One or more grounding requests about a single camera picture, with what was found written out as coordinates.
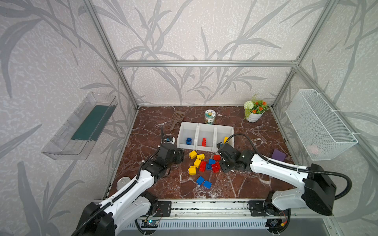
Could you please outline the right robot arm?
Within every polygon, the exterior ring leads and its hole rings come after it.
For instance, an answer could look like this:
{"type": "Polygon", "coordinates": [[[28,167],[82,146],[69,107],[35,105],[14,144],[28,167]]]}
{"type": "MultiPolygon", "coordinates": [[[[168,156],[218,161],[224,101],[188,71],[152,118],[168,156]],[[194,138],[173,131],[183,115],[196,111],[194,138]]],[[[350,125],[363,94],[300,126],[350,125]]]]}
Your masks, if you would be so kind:
{"type": "Polygon", "coordinates": [[[270,214],[292,208],[309,208],[330,216],[334,202],[346,196],[352,188],[350,177],[325,171],[317,164],[306,167],[274,160],[261,154],[255,146],[238,151],[228,141],[218,143],[217,148],[221,156],[220,166],[225,173],[236,170],[268,175],[294,187],[269,192],[264,207],[270,214]]]}

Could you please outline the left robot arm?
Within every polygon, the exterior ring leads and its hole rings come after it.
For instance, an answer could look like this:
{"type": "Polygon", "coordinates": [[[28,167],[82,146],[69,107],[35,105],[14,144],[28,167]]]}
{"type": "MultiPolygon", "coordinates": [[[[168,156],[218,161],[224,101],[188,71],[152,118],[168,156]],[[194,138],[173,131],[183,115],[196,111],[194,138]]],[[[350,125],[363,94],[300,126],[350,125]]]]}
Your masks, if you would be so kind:
{"type": "Polygon", "coordinates": [[[169,175],[172,165],[184,160],[184,151],[172,136],[161,135],[157,150],[143,161],[134,178],[99,204],[88,204],[74,236],[116,236],[131,222],[157,211],[157,197],[148,189],[169,175]]]}

